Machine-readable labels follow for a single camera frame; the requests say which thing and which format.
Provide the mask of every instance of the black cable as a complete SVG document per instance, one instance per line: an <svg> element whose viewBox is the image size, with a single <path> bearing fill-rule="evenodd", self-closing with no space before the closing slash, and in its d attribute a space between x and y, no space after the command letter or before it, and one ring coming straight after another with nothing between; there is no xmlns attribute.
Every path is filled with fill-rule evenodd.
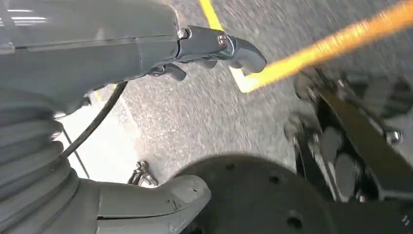
<svg viewBox="0 0 413 234"><path fill-rule="evenodd" d="M83 142L85 142L88 137L90 137L90 135L96 130L96 128L99 127L99 125L102 123L102 121L106 118L106 116L109 114L109 112L115 106L116 102L119 100L120 95L125 90L127 84L128 84L128 82L125 81L125 82L119 83L116 86L116 88L115 88L114 92L112 93L111 97L106 102L105 106L102 108L102 110L99 112L99 114L96 115L94 120L82 132L82 134L80 134L80 136L71 145L69 145L69 147L65 151L62 152L61 156L68 157Z"/></svg>
<svg viewBox="0 0 413 234"><path fill-rule="evenodd" d="M71 145L71 144L72 144L72 140L70 140L69 134L67 134L66 129L65 129L64 127L63 127L63 134L65 135L67 141L69 142L69 145ZM86 177L87 177L88 179L90 179L88 170L86 170L85 164L83 164L83 161L82 161L82 159L80 158L79 154L77 153L77 150L74 150L73 153L74 153L75 156L77 157L77 160L79 161L80 166L82 167L83 172L85 173Z"/></svg>

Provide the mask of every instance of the rotor hole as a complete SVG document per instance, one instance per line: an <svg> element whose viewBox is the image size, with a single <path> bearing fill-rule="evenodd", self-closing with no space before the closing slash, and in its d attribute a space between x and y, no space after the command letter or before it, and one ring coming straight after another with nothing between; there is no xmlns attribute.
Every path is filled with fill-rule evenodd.
<svg viewBox="0 0 413 234"><path fill-rule="evenodd" d="M271 183L276 184L276 185L280 183L280 178L279 178L278 176L276 176L276 175L270 176L268 180L269 180Z"/></svg>
<svg viewBox="0 0 413 234"><path fill-rule="evenodd" d="M230 164L227 164L227 165L225 166L225 168L226 168L227 170L229 170L229 171L232 171L232 170L234 170L235 165L234 165L233 163L230 163Z"/></svg>
<svg viewBox="0 0 413 234"><path fill-rule="evenodd" d="M289 217L287 219L287 225L295 230L301 230L302 229L302 222L299 218L297 217Z"/></svg>
<svg viewBox="0 0 413 234"><path fill-rule="evenodd" d="M203 234L204 232L200 228L196 228L191 231L189 234Z"/></svg>

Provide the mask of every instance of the bolt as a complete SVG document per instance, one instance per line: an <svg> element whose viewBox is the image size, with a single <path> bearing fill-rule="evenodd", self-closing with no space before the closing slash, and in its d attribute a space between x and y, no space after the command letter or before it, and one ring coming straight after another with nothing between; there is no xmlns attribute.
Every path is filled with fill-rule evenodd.
<svg viewBox="0 0 413 234"><path fill-rule="evenodd" d="M228 39L226 38L225 34L218 35L218 45L221 47L226 47L228 44Z"/></svg>

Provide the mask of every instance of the asphalt ground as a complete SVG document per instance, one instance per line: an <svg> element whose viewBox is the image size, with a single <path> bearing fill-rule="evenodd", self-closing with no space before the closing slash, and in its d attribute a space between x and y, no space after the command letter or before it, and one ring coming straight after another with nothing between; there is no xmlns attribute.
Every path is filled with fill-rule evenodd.
<svg viewBox="0 0 413 234"><path fill-rule="evenodd" d="M188 24L208 27L197 0L168 0ZM227 33L254 43L269 62L393 5L395 0L212 0ZM370 72L392 72L413 81L413 31L407 30L323 65ZM208 156L248 153L294 169L293 148L283 125L291 112L311 111L298 100L294 76L252 93L239 91L229 69L181 66L188 77L130 82L123 94L137 128L138 158L149 161L159 180ZM393 120L413 129L410 117ZM404 155L413 152L413 131L405 133Z"/></svg>

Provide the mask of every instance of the yellow painted line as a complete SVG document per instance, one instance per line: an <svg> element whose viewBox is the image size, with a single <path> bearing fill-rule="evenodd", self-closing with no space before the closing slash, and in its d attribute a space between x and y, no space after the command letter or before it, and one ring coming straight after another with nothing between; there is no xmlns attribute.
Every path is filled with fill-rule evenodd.
<svg viewBox="0 0 413 234"><path fill-rule="evenodd" d="M224 29L222 28L221 23L219 22L218 16L215 13L214 8L212 7L211 1L210 0L199 0L199 3L201 4L202 10L204 11L204 14L206 16L206 19L208 20L210 28L223 31Z"/></svg>
<svg viewBox="0 0 413 234"><path fill-rule="evenodd" d="M99 94L98 91L93 92L94 98L96 98L96 101L101 102L102 101L102 96Z"/></svg>
<svg viewBox="0 0 413 234"><path fill-rule="evenodd" d="M413 0L402 0L370 19L347 26L294 55L274 62L242 80L241 91L259 87L293 75L305 67L337 57L369 42L389 36L413 24Z"/></svg>
<svg viewBox="0 0 413 234"><path fill-rule="evenodd" d="M218 16L215 13L214 8L212 7L211 1L210 0L199 0L199 3L201 4L202 10L204 11L204 14L206 16L206 19L208 20L210 28L223 31L224 29L222 28L222 25L218 19ZM250 85L248 85L248 83L246 82L246 78L242 70L235 69L232 67L230 67L229 70L231 71L232 76L234 77L235 82L237 83L240 90L242 92L244 92L244 90L248 90Z"/></svg>

